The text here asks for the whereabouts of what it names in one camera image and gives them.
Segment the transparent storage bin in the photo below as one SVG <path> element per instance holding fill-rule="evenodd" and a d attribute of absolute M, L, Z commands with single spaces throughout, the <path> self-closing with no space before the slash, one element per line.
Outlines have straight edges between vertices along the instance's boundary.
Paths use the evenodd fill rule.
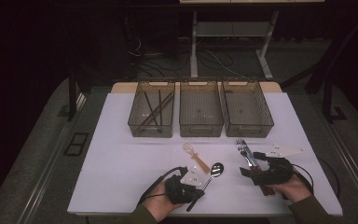
<path fill-rule="evenodd" d="M 139 80 L 128 121 L 134 137 L 172 137 L 176 78 Z"/>
<path fill-rule="evenodd" d="M 215 77 L 183 77 L 179 124 L 182 137 L 220 137 L 223 114 Z"/>
<path fill-rule="evenodd" d="M 267 137 L 274 121 L 258 81 L 225 77 L 220 96 L 228 137 Z"/>

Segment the sleeve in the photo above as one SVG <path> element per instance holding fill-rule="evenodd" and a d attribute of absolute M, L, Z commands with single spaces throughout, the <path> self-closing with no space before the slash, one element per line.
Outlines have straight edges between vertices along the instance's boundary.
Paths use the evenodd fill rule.
<path fill-rule="evenodd" d="M 295 218 L 301 224 L 343 224 L 340 217 L 328 215 L 314 196 L 289 205 Z"/>
<path fill-rule="evenodd" d="M 150 212 L 139 205 L 136 209 L 127 217 L 117 218 L 112 224 L 157 224 L 157 221 L 153 218 Z"/>

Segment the utensil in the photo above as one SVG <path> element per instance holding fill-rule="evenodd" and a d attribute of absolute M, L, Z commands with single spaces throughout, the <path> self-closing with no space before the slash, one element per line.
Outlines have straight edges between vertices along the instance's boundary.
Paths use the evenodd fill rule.
<path fill-rule="evenodd" d="M 217 162 L 213 165 L 212 170 L 211 170 L 211 177 L 208 179 L 208 181 L 206 182 L 206 184 L 204 185 L 204 187 L 202 188 L 202 191 L 205 191 L 206 187 L 208 187 L 209 183 L 211 182 L 212 179 L 214 179 L 215 177 L 220 176 L 223 171 L 225 170 L 225 167 L 223 166 L 222 163 Z M 194 200 L 186 209 L 187 212 L 191 211 L 191 209 L 193 208 L 194 204 L 196 204 L 198 199 Z"/>
<path fill-rule="evenodd" d="M 191 155 L 191 159 L 196 160 L 196 162 L 199 164 L 199 166 L 202 168 L 202 170 L 205 172 L 205 174 L 208 174 L 209 172 L 211 172 L 211 169 L 209 168 L 209 166 L 207 164 L 205 164 L 205 162 L 203 162 L 198 153 L 194 152 L 193 146 L 191 146 L 191 144 L 189 143 L 185 143 L 183 145 L 183 149 Z"/>
<path fill-rule="evenodd" d="M 248 161 L 249 169 L 251 169 L 252 173 L 257 174 L 262 172 L 260 166 L 257 163 L 257 160 L 253 155 L 253 152 L 250 148 L 248 148 L 248 145 L 246 144 L 245 140 L 241 138 L 237 139 L 237 149 L 240 154 Z M 264 185 L 260 185 L 260 188 L 264 196 L 275 194 L 275 190 L 272 188 L 266 187 Z"/>

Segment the hand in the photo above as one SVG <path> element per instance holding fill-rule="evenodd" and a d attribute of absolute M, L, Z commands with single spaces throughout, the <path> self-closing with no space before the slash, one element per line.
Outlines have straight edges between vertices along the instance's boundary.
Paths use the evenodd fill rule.
<path fill-rule="evenodd" d="M 312 196 L 307 186 L 296 175 L 283 184 L 268 185 L 270 188 L 274 188 L 277 192 L 284 194 L 292 203 L 299 202 L 303 199 Z"/>
<path fill-rule="evenodd" d="M 165 181 L 152 189 L 152 191 L 150 191 L 150 193 L 146 196 L 146 199 L 143 203 L 144 207 L 152 214 L 156 222 L 160 222 L 171 211 L 183 205 L 182 203 L 172 204 L 167 195 L 159 194 L 165 194 Z"/>

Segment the table surface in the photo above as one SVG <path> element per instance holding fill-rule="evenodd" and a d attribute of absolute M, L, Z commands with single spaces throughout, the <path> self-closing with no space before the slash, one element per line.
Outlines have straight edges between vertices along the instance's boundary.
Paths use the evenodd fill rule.
<path fill-rule="evenodd" d="M 327 213 L 342 216 L 342 208 L 318 162 L 286 93 L 273 82 L 261 83 L 274 127 L 266 138 L 245 138 L 252 151 L 267 152 L 273 144 L 304 148 L 305 153 L 288 157 L 305 168 L 314 181 L 315 196 Z M 185 204 L 172 217 L 276 217 L 291 216 L 278 194 L 264 196 L 250 178 L 240 173 L 247 163 L 235 147 L 237 138 L 180 137 L 179 97 L 174 99 L 172 138 L 135 138 L 127 124 L 136 83 L 117 83 L 106 97 L 89 151 L 76 183 L 68 212 L 80 216 L 125 215 L 133 211 L 145 190 L 161 175 L 177 166 L 197 167 L 202 186 L 209 178 L 183 150 L 193 145 L 210 167 L 222 162 L 225 171 L 211 181 L 205 195 L 191 212 Z M 260 162 L 262 169 L 268 165 Z"/>

